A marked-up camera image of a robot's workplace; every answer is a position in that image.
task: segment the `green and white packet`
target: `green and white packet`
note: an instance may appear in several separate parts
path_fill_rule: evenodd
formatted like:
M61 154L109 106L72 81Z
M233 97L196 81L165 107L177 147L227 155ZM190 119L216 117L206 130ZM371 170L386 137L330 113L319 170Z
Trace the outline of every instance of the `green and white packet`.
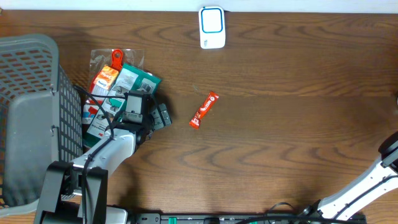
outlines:
M131 65L124 64L115 84L109 91L108 96L124 96L124 93L129 90L141 90L154 94L161 81L161 79L150 75L147 72ZM112 121L114 115L119 110L124 110L126 108L126 102L124 99L107 98L104 100L102 107ZM83 144L86 147L93 147L101 140L101 138L104 137L105 128L107 126L108 122L102 111L98 110L87 130L87 133L83 135Z

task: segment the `white backdrop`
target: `white backdrop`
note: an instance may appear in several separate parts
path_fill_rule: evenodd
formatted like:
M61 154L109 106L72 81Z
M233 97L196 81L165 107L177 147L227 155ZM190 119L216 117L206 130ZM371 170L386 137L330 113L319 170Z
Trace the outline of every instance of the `white backdrop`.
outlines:
M398 13L398 0L0 0L3 9Z

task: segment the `red candy bar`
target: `red candy bar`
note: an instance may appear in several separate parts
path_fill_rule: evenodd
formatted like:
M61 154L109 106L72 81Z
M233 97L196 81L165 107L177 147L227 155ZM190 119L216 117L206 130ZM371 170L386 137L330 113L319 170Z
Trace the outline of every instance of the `red candy bar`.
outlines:
M218 97L219 96L215 92L210 91L209 95L207 96L206 101L199 108L199 110L195 113L195 116L189 122L189 125L195 129L199 129L201 119L207 114L207 111L210 110L210 108L214 105L214 103L216 103L216 101L218 100Z

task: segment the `white electronic device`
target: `white electronic device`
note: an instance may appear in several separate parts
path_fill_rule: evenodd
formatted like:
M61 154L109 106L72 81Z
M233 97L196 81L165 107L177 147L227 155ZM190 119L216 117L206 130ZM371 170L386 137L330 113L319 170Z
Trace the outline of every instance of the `white electronic device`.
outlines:
M218 6L199 10L200 47L218 49L225 45L224 10Z

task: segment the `wooden table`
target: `wooden table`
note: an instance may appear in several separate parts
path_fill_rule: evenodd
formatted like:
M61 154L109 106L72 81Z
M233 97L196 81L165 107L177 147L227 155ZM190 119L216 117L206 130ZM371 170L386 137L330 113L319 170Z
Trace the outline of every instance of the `wooden table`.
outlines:
M195 12L4 11L0 36L43 33L74 83L90 52L144 49L173 125L112 175L108 203L165 213L299 210L354 180L398 129L398 16L226 13L227 41L202 50ZM219 101L188 125L210 90ZM398 190L367 206L396 223ZM30 223L34 214L0 219Z

